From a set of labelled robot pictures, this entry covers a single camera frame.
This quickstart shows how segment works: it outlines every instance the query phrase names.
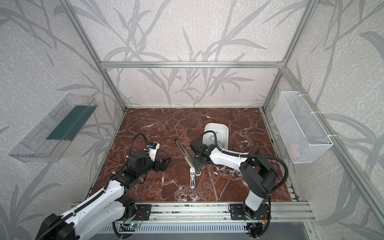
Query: wallpaper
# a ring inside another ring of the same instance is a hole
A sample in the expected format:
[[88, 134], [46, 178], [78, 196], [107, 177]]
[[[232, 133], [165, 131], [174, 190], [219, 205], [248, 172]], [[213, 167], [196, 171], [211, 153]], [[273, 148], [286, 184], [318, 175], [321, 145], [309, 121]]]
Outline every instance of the wallpaper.
[[70, 0], [103, 61], [281, 61], [307, 0]]
[[[384, 1], [327, 1], [316, 7], [288, 63], [384, 196]], [[384, 239], [384, 230], [332, 150], [311, 164], [292, 164], [271, 117], [282, 80], [266, 109], [301, 200], [308, 200], [326, 239]]]
[[[42, 220], [81, 202], [123, 111], [56, 1], [0, 2], [0, 238], [34, 239]], [[98, 105], [57, 163], [8, 153], [68, 93]]]
[[277, 69], [115, 68], [108, 73], [127, 106], [260, 107]]
[[281, 157], [289, 167], [295, 193], [299, 195], [300, 200], [310, 203], [324, 239], [384, 239], [384, 229], [332, 149], [313, 163], [292, 163], [271, 115], [279, 93], [292, 90], [283, 76], [265, 112]]
[[288, 66], [384, 197], [384, 1], [319, 5]]

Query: white robotic arm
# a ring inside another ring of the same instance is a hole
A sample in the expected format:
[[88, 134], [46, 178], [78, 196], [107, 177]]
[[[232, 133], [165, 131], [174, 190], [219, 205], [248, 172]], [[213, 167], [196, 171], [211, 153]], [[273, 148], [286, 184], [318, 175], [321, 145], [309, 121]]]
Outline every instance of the white robotic arm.
[[[240, 152], [234, 152], [229, 150], [227, 150], [227, 152], [232, 152], [238, 156], [242, 154], [248, 154], [247, 152], [240, 153]], [[210, 158], [214, 164], [224, 165], [224, 166], [233, 168], [235, 170], [238, 170], [239, 172], [240, 172], [239, 168], [241, 163], [247, 160], [246, 157], [235, 157], [235, 156], [230, 156], [228, 154], [224, 154], [221, 151], [219, 151], [217, 148], [212, 150], [210, 154]], [[249, 191], [248, 196], [245, 199], [245, 204], [253, 211], [257, 211], [260, 205], [263, 203], [263, 201], [264, 201], [264, 198], [259, 197], [252, 191]]]
[[249, 154], [223, 150], [219, 149], [217, 144], [207, 146], [202, 143], [201, 136], [199, 139], [191, 142], [190, 148], [194, 152], [193, 162], [197, 167], [202, 167], [205, 164], [220, 164], [242, 173], [245, 182], [250, 188], [243, 204], [244, 213], [248, 218], [255, 219], [260, 205], [268, 200], [278, 178], [277, 170], [272, 167], [266, 157], [278, 158], [258, 155], [256, 154], [257, 152]]
[[159, 144], [128, 156], [129, 162], [114, 173], [107, 185], [81, 204], [57, 216], [51, 214], [41, 224], [36, 240], [89, 240], [111, 222], [137, 213], [135, 201], [124, 194], [135, 186], [139, 177], [150, 170], [165, 171], [170, 161], [155, 161]]

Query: mesh basket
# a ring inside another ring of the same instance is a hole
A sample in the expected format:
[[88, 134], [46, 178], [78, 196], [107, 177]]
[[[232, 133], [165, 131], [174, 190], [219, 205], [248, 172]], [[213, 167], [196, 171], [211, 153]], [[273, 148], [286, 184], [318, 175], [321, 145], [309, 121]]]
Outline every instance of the mesh basket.
[[281, 92], [272, 116], [293, 163], [314, 162], [333, 146], [315, 113], [297, 91]]

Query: transparent plastic box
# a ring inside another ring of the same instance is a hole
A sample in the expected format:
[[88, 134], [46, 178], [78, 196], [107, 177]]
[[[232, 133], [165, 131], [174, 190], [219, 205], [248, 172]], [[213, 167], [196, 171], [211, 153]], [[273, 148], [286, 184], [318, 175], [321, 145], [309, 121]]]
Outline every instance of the transparent plastic box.
[[9, 155], [23, 162], [57, 162], [97, 107], [93, 100], [68, 94]]

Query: white cable clip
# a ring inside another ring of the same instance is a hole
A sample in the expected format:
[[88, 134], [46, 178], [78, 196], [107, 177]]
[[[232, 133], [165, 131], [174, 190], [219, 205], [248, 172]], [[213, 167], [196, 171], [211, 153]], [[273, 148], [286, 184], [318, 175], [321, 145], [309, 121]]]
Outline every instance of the white cable clip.
[[75, 212], [75, 210], [76, 210], [76, 209], [74, 209], [73, 211], [71, 211], [71, 213], [73, 214], [72, 217], [73, 217], [73, 216], [76, 216], [76, 212]]

